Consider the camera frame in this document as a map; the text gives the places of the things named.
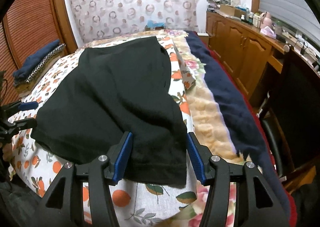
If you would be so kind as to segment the black t-shirt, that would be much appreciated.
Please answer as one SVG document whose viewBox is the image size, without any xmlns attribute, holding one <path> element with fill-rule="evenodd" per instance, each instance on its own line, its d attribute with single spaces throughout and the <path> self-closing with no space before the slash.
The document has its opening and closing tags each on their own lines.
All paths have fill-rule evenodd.
<svg viewBox="0 0 320 227">
<path fill-rule="evenodd" d="M 185 185 L 187 128 L 169 94 L 170 81 L 170 58 L 156 37 L 87 48 L 38 110 L 31 137 L 59 157 L 85 164 L 130 132 L 126 179 Z"/>
</svg>

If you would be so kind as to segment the patterned dark folded cloth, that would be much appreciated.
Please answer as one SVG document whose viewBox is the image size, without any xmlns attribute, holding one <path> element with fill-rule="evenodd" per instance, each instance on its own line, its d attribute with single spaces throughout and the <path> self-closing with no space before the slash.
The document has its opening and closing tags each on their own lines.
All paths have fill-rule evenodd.
<svg viewBox="0 0 320 227">
<path fill-rule="evenodd" d="M 30 83 L 31 80 L 40 73 L 40 71 L 42 71 L 44 69 L 44 67 L 50 62 L 52 61 L 54 58 L 58 57 L 61 52 L 64 51 L 66 45 L 64 43 L 60 43 L 59 46 L 57 46 L 54 50 L 50 51 L 42 60 L 41 62 L 35 67 L 35 69 L 33 69 L 33 71 L 31 72 L 31 74 L 29 74 L 29 76 L 27 77 L 26 80 L 22 80 L 22 81 L 15 81 L 14 80 L 14 87 L 18 87 L 18 85 L 20 84 L 24 84 L 24 83 Z"/>
</svg>

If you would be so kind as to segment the orange print white sheet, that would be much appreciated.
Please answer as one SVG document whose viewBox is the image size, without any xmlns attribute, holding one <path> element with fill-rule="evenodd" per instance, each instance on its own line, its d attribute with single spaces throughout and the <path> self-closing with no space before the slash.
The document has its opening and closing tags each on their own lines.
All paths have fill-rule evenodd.
<svg viewBox="0 0 320 227">
<path fill-rule="evenodd" d="M 183 113 L 189 109 L 188 102 L 184 100 L 186 94 L 183 83 L 183 76 L 178 64 L 174 63 L 176 54 L 171 52 L 167 46 L 161 43 L 169 55 L 171 62 L 171 81 L 169 94 L 174 101 L 179 105 L 180 111 Z M 51 97 L 61 81 L 78 66 L 79 57 L 85 49 L 76 51 L 75 53 L 58 59 L 50 69 L 44 74 L 40 82 L 35 86 L 32 92 L 24 98 L 25 102 L 38 102 L 39 107 L 35 110 L 19 112 L 12 116 L 11 120 L 35 118 L 38 110 Z M 187 121 L 183 118 L 187 133 L 190 132 L 187 126 Z M 32 130 L 23 130 L 13 138 L 13 162 L 10 173 L 17 175 L 25 182 L 25 184 L 38 196 L 43 197 L 49 186 L 53 182 L 56 175 L 61 170 L 62 166 L 68 160 L 63 159 L 50 151 L 44 149 L 38 142 L 31 137 Z M 189 158 L 186 156 L 187 167 L 191 166 Z M 159 185 L 183 188 L 187 185 Z"/>
</svg>

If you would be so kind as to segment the folded navy blue garment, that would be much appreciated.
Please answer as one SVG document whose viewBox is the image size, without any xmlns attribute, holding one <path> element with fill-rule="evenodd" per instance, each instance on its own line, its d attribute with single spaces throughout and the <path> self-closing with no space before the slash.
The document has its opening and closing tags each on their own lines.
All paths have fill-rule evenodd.
<svg viewBox="0 0 320 227">
<path fill-rule="evenodd" d="M 22 67 L 15 71 L 12 75 L 15 81 L 26 80 L 29 74 L 35 69 L 35 67 L 41 62 L 41 60 L 57 46 L 59 46 L 60 40 L 56 39 L 53 42 L 47 44 L 43 48 L 36 51 L 34 54 L 27 57 Z"/>
</svg>

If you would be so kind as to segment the floral beige blanket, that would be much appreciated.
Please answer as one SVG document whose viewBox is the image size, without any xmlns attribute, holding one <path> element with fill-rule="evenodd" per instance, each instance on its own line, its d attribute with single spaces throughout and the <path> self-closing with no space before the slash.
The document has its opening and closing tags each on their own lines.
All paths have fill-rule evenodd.
<svg viewBox="0 0 320 227">
<path fill-rule="evenodd" d="M 212 94 L 204 80 L 213 59 L 196 33 L 178 30 L 139 32 L 94 41 L 88 46 L 102 48 L 152 36 L 177 56 L 174 63 L 180 66 L 187 92 L 184 100 L 189 105 L 183 113 L 188 129 L 212 153 L 242 165 L 247 158 L 236 152 L 231 128 L 225 123 L 217 96 Z M 188 166 L 187 185 L 183 188 L 122 180 L 111 187 L 110 192 L 120 226 L 199 226 L 209 189 L 195 179 L 193 168 Z"/>
</svg>

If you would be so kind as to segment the wooden louvered wardrobe door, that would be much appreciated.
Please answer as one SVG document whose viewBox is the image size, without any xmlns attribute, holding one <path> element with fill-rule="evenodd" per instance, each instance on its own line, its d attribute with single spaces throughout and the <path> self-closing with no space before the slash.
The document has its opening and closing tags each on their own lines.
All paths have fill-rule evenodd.
<svg viewBox="0 0 320 227">
<path fill-rule="evenodd" d="M 18 100 L 13 72 L 33 53 L 59 39 L 63 55 L 77 48 L 65 0 L 15 0 L 1 20 L 1 70 L 4 74 L 3 104 Z"/>
</svg>

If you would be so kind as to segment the wooden sideboard cabinet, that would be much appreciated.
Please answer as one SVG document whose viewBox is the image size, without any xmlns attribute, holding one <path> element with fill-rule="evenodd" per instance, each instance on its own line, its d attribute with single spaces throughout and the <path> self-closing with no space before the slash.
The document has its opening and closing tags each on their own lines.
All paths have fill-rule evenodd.
<svg viewBox="0 0 320 227">
<path fill-rule="evenodd" d="M 281 74 L 284 44 L 255 27 L 206 12 L 208 46 L 253 107 L 259 107 Z"/>
</svg>

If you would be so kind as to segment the blue item box at headboard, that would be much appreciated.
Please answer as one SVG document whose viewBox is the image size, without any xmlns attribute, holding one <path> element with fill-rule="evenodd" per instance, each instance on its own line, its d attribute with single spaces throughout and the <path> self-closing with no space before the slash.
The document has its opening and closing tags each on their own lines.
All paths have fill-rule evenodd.
<svg viewBox="0 0 320 227">
<path fill-rule="evenodd" d="M 153 20 L 148 20 L 144 30 L 145 31 L 153 31 L 153 30 L 162 30 L 165 29 L 165 23 L 164 22 L 154 22 Z"/>
</svg>

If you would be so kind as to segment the pink tissue pack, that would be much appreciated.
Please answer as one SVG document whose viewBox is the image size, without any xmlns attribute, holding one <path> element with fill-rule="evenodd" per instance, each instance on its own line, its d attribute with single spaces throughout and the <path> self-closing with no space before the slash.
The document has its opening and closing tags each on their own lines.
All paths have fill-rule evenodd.
<svg viewBox="0 0 320 227">
<path fill-rule="evenodd" d="M 276 39 L 276 33 L 269 26 L 265 26 L 264 28 L 260 29 L 260 33 L 267 37 Z"/>
</svg>

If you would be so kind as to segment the pink kettle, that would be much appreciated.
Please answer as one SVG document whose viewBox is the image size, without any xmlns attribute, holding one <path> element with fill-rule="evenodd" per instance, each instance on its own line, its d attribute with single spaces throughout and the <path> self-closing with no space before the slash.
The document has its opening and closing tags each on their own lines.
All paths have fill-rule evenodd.
<svg viewBox="0 0 320 227">
<path fill-rule="evenodd" d="M 263 12 L 260 15 L 260 28 L 263 29 L 265 27 L 272 28 L 272 16 L 269 12 Z"/>
</svg>

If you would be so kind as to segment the cardboard box on cabinet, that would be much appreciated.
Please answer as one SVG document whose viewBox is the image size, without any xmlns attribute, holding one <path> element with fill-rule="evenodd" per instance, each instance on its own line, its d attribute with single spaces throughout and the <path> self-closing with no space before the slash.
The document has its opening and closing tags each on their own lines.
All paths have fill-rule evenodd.
<svg viewBox="0 0 320 227">
<path fill-rule="evenodd" d="M 229 17 L 234 16 L 234 17 L 241 18 L 242 15 L 246 16 L 246 11 L 240 10 L 237 7 L 227 5 L 227 4 L 221 4 L 219 11 L 223 15 L 226 15 Z"/>
</svg>

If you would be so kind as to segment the window roller blind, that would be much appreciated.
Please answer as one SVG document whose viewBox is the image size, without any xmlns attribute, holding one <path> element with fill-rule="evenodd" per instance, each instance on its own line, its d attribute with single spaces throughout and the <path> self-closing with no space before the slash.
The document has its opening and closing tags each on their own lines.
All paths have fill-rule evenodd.
<svg viewBox="0 0 320 227">
<path fill-rule="evenodd" d="M 305 0 L 260 0 L 259 10 L 269 12 L 319 45 L 319 21 Z"/>
</svg>

